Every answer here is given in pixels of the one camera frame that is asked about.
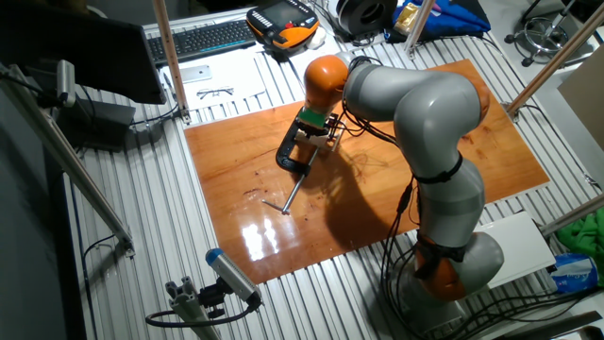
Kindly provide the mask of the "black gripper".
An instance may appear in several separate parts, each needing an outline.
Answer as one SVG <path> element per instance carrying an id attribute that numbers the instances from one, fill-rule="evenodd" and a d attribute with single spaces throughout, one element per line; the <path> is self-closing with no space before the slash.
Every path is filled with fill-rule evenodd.
<path id="1" fill-rule="evenodd" d="M 337 126 L 338 116 L 330 115 L 321 127 L 310 127 L 309 135 L 318 137 L 327 136 L 328 138 L 331 138 L 334 135 Z"/>

